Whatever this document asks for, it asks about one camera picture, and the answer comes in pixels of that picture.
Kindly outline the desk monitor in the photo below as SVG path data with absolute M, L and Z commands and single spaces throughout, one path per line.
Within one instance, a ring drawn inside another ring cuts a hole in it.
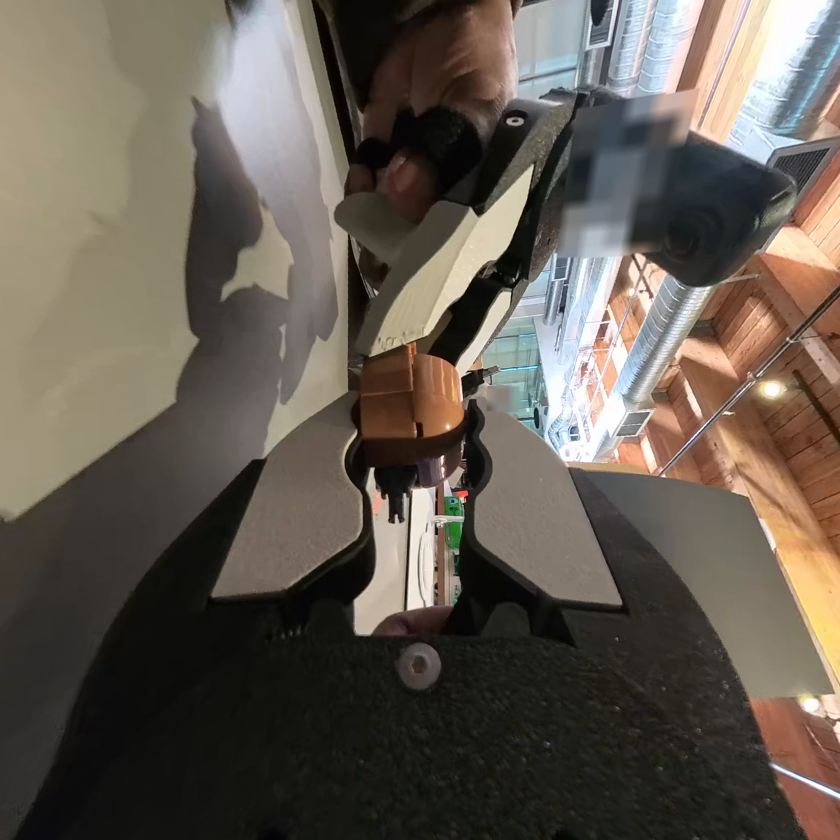
M 681 479 L 571 465 L 670 563 L 752 699 L 833 693 L 827 666 L 746 497 Z

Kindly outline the brown brick vehicle model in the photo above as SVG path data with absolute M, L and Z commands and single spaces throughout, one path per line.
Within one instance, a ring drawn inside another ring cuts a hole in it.
M 364 466 L 387 501 L 389 522 L 404 522 L 406 497 L 442 484 L 463 458 L 462 377 L 414 343 L 372 356 L 362 364 L 357 414 Z

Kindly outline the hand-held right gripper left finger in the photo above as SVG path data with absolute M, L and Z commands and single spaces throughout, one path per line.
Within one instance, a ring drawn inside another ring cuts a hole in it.
M 371 520 L 368 471 L 345 394 L 274 447 L 212 590 L 216 601 L 290 592 L 363 536 Z

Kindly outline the person's left hand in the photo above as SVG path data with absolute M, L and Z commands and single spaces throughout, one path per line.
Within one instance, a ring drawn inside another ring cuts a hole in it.
M 521 2 L 336 2 L 362 140 L 346 196 L 419 222 L 481 160 L 518 88 Z

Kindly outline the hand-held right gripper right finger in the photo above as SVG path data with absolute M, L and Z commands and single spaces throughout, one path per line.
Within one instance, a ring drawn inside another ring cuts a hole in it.
M 465 454 L 476 472 L 463 533 L 464 594 L 618 611 L 622 597 L 569 467 L 513 416 L 472 400 Z

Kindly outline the ceiling metal rod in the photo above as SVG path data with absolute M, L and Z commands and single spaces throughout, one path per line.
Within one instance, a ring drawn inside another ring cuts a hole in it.
M 824 316 L 827 311 L 838 302 L 839 286 L 835 287 L 833 291 L 811 312 L 787 337 L 785 337 L 761 362 L 755 371 L 747 373 L 744 382 L 730 394 L 723 404 L 710 416 L 710 418 L 698 427 L 695 433 L 691 435 L 687 441 L 670 457 L 670 459 L 654 474 L 656 477 L 663 477 L 691 450 L 694 444 L 706 432 L 725 416 L 745 395 L 747 395 L 762 378 L 770 371 L 775 362 L 784 355 L 784 353 L 792 348 L 794 345 L 801 343 L 805 335 L 811 331 L 812 327 L 816 325 L 817 320 Z

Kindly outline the grey desk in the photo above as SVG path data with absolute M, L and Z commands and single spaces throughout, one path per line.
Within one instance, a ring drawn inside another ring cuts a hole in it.
M 348 388 L 320 2 L 2 2 L 2 838 L 160 556 Z

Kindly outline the slim silver spiral duct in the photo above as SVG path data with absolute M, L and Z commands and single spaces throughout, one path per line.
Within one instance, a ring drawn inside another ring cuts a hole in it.
M 693 1 L 622 1 L 606 87 L 622 98 L 675 91 L 700 6 Z

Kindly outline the duct vent grille box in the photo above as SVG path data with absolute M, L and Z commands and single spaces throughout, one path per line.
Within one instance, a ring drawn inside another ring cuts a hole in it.
M 770 154 L 766 165 L 787 174 L 793 181 L 797 198 L 816 182 L 839 149 L 839 137 L 808 140 L 779 146 Z

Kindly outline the large silver spiral duct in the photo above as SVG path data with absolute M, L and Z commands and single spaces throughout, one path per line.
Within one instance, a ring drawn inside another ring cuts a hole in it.
M 683 36 L 658 2 L 636 92 L 653 92 L 658 55 L 676 48 L 666 92 L 687 91 L 689 126 L 724 145 L 733 134 L 810 140 L 838 91 L 838 2 L 683 2 L 694 24 Z M 628 406 L 648 402 L 713 292 L 691 290 L 668 272 L 613 392 Z

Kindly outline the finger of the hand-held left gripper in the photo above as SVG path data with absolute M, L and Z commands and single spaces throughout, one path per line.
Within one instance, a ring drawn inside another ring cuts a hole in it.
M 382 194 L 360 192 L 336 206 L 334 220 L 389 267 L 368 307 L 354 348 L 363 357 L 423 340 L 480 270 L 511 244 L 526 206 L 533 165 L 478 215 L 471 206 L 439 201 L 418 224 L 395 215 Z
M 461 289 L 455 279 L 440 280 L 434 287 L 437 309 L 449 312 L 443 331 L 429 354 L 464 375 L 481 356 L 491 339 L 510 317 L 517 303 L 514 289 L 499 279 L 473 279 Z

